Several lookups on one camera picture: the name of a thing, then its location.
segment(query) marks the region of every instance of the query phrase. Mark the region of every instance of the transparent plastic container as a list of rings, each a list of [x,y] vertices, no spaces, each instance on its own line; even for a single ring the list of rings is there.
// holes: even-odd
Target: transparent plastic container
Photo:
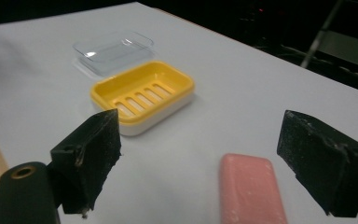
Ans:
[[[133,31],[119,31],[88,41],[76,42],[73,48],[78,62],[99,77],[134,63],[153,59],[153,41]]]
[[[118,109],[120,133],[136,135],[191,102],[194,82],[164,62],[153,61],[97,82],[92,101],[101,109]]]

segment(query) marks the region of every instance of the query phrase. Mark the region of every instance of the tabletop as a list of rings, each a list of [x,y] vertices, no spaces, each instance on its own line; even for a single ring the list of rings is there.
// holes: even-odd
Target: tabletop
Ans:
[[[289,223],[358,223],[327,217],[276,153],[286,109],[358,141],[358,90],[139,3],[0,25],[9,167],[49,163],[49,151],[96,113],[96,80],[74,66],[72,46],[117,30],[153,40],[157,60],[194,79],[195,98],[145,133],[122,136],[123,156],[84,223],[219,223],[218,167],[228,152],[272,162]],[[80,219],[60,214],[62,223]]]

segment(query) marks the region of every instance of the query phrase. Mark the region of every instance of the pink rectangular object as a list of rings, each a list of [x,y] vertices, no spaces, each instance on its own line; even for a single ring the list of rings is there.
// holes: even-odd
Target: pink rectangular object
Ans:
[[[222,224],[286,224],[269,160],[226,154],[220,164]]]

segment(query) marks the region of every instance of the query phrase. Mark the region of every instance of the yellow tray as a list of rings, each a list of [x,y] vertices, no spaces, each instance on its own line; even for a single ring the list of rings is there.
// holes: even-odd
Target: yellow tray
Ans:
[[[118,109],[120,133],[136,135],[191,101],[191,77],[164,62],[150,62],[96,83],[91,99]]]

